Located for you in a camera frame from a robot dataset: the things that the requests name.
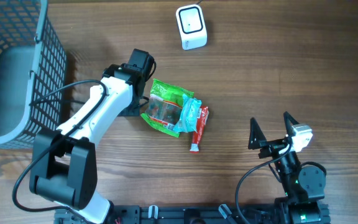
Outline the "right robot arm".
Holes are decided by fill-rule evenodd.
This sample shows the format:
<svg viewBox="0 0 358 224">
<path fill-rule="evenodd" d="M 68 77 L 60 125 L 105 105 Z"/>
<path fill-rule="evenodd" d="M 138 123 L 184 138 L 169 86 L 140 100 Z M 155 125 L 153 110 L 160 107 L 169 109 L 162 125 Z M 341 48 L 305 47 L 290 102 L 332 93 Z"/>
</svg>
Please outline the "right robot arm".
<svg viewBox="0 0 358 224">
<path fill-rule="evenodd" d="M 275 200 L 280 223 L 330 223 L 325 198 L 327 171 L 317 162 L 300 162 L 297 154 L 313 137 L 312 129 L 299 123 L 288 112 L 283 114 L 286 135 L 268 141 L 257 120 L 250 119 L 249 149 L 258 149 L 259 157 L 271 158 L 270 170 L 281 183 L 285 196 Z"/>
</svg>

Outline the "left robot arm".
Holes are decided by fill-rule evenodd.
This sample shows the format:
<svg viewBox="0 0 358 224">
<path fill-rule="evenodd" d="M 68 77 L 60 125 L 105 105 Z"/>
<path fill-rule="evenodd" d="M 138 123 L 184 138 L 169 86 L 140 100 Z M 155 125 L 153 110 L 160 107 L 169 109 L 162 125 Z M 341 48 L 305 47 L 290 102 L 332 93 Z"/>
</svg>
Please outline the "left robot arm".
<svg viewBox="0 0 358 224">
<path fill-rule="evenodd" d="M 112 201 L 96 191 L 96 148 L 118 116 L 138 116 L 148 103 L 144 87 L 156 69 L 148 52 L 134 49 L 127 63 L 112 64 L 89 99 L 57 129 L 36 134 L 29 190 L 85 223 L 118 223 Z"/>
</svg>

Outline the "red stick sachet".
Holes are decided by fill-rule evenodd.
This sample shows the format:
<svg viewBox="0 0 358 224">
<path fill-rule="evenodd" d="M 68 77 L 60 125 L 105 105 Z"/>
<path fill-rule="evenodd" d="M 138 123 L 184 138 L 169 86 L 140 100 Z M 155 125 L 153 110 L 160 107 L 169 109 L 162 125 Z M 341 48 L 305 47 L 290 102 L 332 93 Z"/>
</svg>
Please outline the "red stick sachet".
<svg viewBox="0 0 358 224">
<path fill-rule="evenodd" d="M 190 152 L 199 153 L 199 143 L 203 136 L 206 121 L 208 120 L 209 110 L 207 106 L 201 106 L 198 112 L 196 131 L 193 132 Z"/>
</svg>

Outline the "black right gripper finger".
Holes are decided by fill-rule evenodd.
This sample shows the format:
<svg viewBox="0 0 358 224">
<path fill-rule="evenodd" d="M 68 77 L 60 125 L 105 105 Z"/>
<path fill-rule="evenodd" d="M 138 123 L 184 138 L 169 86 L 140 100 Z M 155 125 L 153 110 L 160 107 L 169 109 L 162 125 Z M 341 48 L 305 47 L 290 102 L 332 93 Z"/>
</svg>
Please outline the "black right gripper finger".
<svg viewBox="0 0 358 224">
<path fill-rule="evenodd" d="M 292 129 L 293 125 L 299 124 L 297 120 L 293 118 L 293 116 L 289 112 L 284 112 L 283 114 L 286 132 L 289 136 L 294 136 L 294 130 Z"/>
<path fill-rule="evenodd" d="M 266 137 L 264 136 L 257 120 L 255 118 L 251 118 L 248 149 L 260 149 L 265 147 L 266 143 Z"/>
</svg>

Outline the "light blue snack packet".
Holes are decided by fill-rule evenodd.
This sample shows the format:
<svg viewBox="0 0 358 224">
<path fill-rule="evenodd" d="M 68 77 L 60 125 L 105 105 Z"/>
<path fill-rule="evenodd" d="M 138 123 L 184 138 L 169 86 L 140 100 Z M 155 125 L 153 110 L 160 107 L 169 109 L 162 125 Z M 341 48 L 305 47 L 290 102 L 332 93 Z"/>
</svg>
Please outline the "light blue snack packet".
<svg viewBox="0 0 358 224">
<path fill-rule="evenodd" d="M 202 101 L 183 94 L 183 108 L 178 122 L 173 130 L 177 133 L 190 133 L 196 131 L 198 112 Z"/>
</svg>

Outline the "green snack bag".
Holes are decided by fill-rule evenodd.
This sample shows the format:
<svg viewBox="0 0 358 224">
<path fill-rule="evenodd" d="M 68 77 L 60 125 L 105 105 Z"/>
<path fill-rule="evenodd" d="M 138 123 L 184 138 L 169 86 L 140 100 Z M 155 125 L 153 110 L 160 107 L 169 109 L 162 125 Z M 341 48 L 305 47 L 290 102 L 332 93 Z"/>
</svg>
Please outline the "green snack bag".
<svg viewBox="0 0 358 224">
<path fill-rule="evenodd" d="M 141 114 L 141 117 L 152 128 L 178 138 L 180 133 L 173 129 L 180 119 L 183 95 L 192 98 L 194 93 L 182 87 L 154 79 L 148 107 Z"/>
</svg>

